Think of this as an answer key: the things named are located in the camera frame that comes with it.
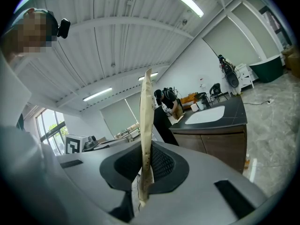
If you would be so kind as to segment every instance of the white box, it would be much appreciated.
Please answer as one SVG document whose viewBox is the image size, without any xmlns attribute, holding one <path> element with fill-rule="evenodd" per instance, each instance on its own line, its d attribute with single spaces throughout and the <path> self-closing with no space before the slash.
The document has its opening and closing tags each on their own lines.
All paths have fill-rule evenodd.
<svg viewBox="0 0 300 225">
<path fill-rule="evenodd" d="M 88 140 L 87 136 L 67 134 L 65 137 L 65 154 L 82 152 L 84 144 Z"/>
</svg>

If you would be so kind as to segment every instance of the brown paper bag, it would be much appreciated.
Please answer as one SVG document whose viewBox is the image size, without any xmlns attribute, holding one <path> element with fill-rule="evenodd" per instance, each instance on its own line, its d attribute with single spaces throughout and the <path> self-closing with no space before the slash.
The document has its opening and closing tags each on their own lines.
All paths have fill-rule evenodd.
<svg viewBox="0 0 300 225">
<path fill-rule="evenodd" d="M 151 72 L 149 69 L 145 73 L 142 83 L 141 103 L 140 103 L 140 128 L 142 143 L 142 173 L 140 180 L 139 200 L 141 206 L 145 206 L 148 200 L 148 187 L 154 182 L 153 172 L 150 166 L 150 152 L 152 140 L 152 124 L 154 120 L 154 97 L 151 84 Z"/>
</svg>

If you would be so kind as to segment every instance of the tree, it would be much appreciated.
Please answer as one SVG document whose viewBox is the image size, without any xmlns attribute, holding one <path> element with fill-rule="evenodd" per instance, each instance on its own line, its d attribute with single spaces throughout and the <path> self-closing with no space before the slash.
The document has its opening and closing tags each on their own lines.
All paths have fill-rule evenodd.
<svg viewBox="0 0 300 225">
<path fill-rule="evenodd" d="M 50 132 L 50 131 L 51 131 L 53 128 L 55 128 L 56 126 L 57 126 L 57 124 L 52 124 L 51 126 L 49 126 L 48 132 Z M 63 137 L 64 137 L 66 134 L 68 134 L 68 130 L 67 130 L 67 127 L 66 127 L 66 126 L 62 127 L 62 128 L 60 129 L 60 131 L 61 131 L 61 135 L 63 135 Z"/>
</svg>

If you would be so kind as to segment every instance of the bottle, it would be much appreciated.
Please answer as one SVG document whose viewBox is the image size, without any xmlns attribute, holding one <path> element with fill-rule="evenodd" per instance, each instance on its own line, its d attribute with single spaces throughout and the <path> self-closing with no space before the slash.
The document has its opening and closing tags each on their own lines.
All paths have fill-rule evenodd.
<svg viewBox="0 0 300 225">
<path fill-rule="evenodd" d="M 246 160 L 245 160 L 245 166 L 244 166 L 244 168 L 245 169 L 249 168 L 249 165 L 250 165 L 250 155 L 247 154 L 246 155 Z"/>
</svg>

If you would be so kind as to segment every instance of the black slot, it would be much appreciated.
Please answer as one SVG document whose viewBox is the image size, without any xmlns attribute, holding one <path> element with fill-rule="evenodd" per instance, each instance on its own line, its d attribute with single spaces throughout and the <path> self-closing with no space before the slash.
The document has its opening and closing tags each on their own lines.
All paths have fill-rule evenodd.
<svg viewBox="0 0 300 225">
<path fill-rule="evenodd" d="M 77 160 L 61 163 L 60 165 L 62 168 L 67 168 L 67 167 L 73 167 L 73 166 L 79 165 L 81 163 L 83 163 L 83 162 L 80 161 L 79 159 L 77 159 Z"/>
<path fill-rule="evenodd" d="M 215 182 L 215 186 L 239 219 L 255 210 L 246 198 L 228 180 Z"/>
</svg>

